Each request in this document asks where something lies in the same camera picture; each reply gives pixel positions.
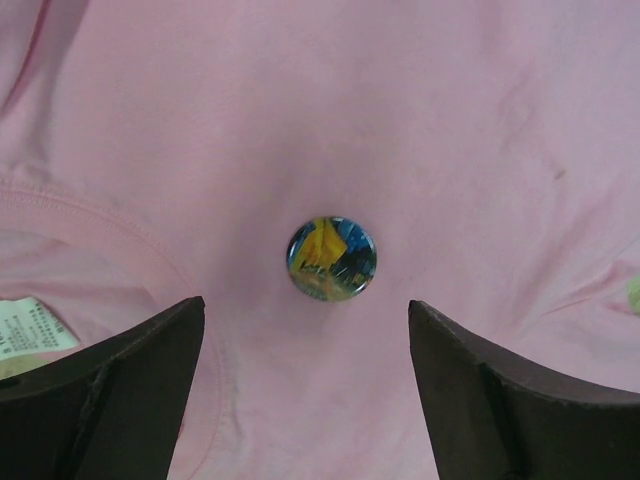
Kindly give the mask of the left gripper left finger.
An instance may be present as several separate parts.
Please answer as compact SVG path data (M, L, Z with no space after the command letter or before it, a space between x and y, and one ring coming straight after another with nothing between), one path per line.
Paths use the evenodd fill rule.
M128 331L1 383L4 480L168 476L204 336L186 299Z

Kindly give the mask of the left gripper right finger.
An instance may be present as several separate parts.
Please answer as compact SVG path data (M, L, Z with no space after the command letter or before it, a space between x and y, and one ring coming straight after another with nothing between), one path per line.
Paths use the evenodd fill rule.
M422 301L408 327L440 478L638 478L638 394L539 365Z

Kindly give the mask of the white round brooch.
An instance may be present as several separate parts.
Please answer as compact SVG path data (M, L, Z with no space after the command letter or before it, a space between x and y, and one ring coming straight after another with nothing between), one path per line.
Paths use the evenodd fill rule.
M373 280L378 252L371 235L357 222L319 216L292 236L286 267L292 283L323 302L342 302L362 293Z

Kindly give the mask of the pink t-shirt garment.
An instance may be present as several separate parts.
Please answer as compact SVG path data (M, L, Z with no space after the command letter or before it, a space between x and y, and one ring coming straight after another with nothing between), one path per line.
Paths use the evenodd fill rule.
M354 298L291 281L359 223ZM422 300L549 368L639 387L635 1L5 1L1 294L83 345L192 296L173 479L433 479Z

